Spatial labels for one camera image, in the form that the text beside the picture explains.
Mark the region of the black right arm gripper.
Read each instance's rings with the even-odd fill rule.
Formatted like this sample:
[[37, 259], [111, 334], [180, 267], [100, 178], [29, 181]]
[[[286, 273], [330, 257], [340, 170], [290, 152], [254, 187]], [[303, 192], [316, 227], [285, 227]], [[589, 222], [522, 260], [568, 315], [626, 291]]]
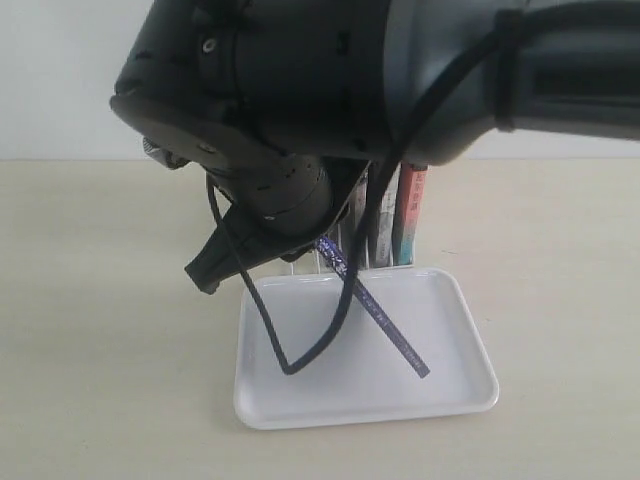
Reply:
[[290, 155], [237, 168], [205, 166], [207, 180], [230, 208], [185, 267], [198, 289], [212, 294], [240, 272], [308, 248], [340, 217], [368, 163]]

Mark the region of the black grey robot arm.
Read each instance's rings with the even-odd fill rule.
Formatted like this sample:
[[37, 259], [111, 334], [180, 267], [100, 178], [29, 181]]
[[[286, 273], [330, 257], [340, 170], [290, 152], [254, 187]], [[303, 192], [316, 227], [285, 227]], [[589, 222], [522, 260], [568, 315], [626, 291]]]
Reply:
[[639, 136], [635, 1], [156, 1], [110, 100], [232, 207], [186, 271], [204, 293], [301, 256], [392, 149], [437, 166], [486, 132]]

